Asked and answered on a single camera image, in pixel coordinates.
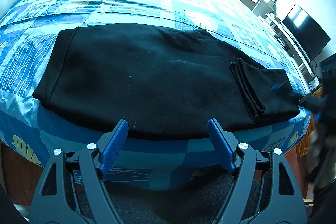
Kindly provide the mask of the black pants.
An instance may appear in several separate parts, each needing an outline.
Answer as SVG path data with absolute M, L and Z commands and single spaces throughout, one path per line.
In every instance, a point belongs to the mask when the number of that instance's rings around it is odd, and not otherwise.
M 129 136 L 207 136 L 217 119 L 235 132 L 299 114 L 286 71 L 268 69 L 203 29 L 118 23 L 59 32 L 33 96 L 76 125 Z

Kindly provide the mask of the white tv cabinet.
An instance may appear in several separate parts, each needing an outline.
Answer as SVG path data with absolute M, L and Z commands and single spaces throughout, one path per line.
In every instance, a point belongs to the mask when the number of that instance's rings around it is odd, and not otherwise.
M 310 92 L 316 92 L 321 84 L 315 75 L 313 67 L 310 65 L 310 59 L 299 45 L 297 39 L 292 35 L 290 30 L 282 23 L 282 21 L 273 13 L 266 13 L 264 22 L 266 26 L 273 32 L 274 37 L 288 52 L 295 62 L 298 73 L 303 79 L 305 88 Z

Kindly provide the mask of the black flat television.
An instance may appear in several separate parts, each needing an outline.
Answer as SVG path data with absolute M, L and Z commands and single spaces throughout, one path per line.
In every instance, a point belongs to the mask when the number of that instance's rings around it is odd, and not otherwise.
M 330 41 L 323 28 L 298 4 L 291 8 L 282 24 L 296 39 L 309 61 L 320 54 Z

